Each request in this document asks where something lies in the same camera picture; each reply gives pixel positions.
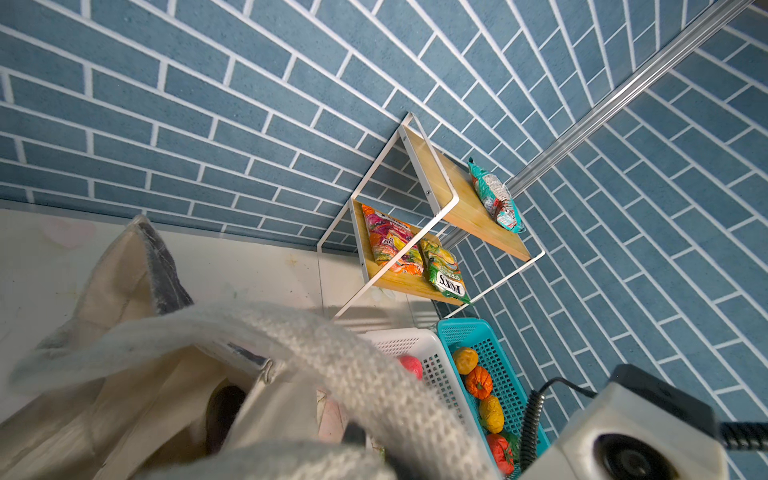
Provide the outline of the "beige canvas grocery bag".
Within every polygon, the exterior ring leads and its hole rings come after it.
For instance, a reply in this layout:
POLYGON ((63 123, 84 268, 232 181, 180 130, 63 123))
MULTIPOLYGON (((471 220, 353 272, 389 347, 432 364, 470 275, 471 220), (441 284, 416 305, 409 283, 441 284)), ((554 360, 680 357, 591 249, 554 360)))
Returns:
POLYGON ((484 442, 370 340, 267 302, 194 305, 136 216, 20 359, 5 479, 495 479, 484 442))

